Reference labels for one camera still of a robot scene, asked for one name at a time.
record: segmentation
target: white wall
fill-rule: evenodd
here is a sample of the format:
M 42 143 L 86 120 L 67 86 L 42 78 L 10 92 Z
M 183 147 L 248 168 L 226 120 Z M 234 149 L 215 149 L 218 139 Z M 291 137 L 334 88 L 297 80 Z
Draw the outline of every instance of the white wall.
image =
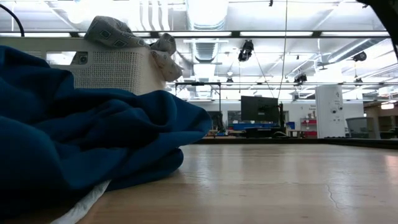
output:
M 218 111 L 219 104 L 217 101 L 205 102 L 205 103 L 193 103 L 194 105 L 200 106 L 207 111 Z M 344 117 L 356 118 L 363 117 L 363 103 L 362 102 L 344 102 L 343 104 Z M 316 108 L 314 101 L 296 101 L 291 103 L 284 103 L 284 111 L 289 112 L 289 121 L 294 121 L 296 129 L 299 129 L 300 118 L 304 118 L 309 113 L 312 113 L 313 109 Z M 228 111 L 240 111 L 240 101 L 222 101 L 221 112 L 223 113 L 223 121 L 226 123 L 228 120 Z

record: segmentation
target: monitor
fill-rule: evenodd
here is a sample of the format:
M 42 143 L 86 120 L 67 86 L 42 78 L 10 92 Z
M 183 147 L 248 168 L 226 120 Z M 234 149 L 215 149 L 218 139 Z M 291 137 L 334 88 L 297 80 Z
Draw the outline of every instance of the monitor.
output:
M 277 98 L 241 96 L 242 121 L 270 121 L 279 124 Z

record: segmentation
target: blue blanket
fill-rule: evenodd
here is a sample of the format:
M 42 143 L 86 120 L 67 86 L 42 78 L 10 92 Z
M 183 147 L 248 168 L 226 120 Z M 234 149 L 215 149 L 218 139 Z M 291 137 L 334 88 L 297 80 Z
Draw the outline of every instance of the blue blanket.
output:
M 74 89 L 70 72 L 0 46 L 0 220 L 83 195 L 163 178 L 207 112 L 165 91 Z

